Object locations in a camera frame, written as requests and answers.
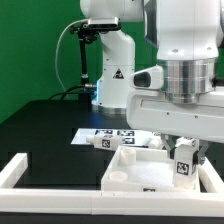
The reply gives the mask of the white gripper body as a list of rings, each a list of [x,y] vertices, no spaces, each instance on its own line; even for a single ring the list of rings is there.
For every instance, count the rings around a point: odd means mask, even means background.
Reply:
[[[153,66],[130,75],[126,119],[133,129],[224,143],[224,87],[199,96],[196,104],[165,99],[163,70]]]

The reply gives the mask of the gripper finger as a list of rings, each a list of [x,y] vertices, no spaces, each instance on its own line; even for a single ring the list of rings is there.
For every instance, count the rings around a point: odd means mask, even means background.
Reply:
[[[168,158],[173,159],[175,154],[175,143],[173,138],[170,135],[162,134],[161,140],[165,149],[167,150]]]
[[[204,140],[199,141],[199,151],[197,153],[198,163],[203,165],[205,162],[206,151],[208,149],[208,142]]]

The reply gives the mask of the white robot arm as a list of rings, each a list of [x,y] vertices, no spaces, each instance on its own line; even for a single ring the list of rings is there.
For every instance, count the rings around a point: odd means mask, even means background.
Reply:
[[[168,154],[173,136],[224,143],[224,87],[217,85],[218,47],[224,38],[224,0],[80,0],[88,25],[113,27],[143,21],[157,64],[129,76],[133,91],[127,122],[162,134]]]

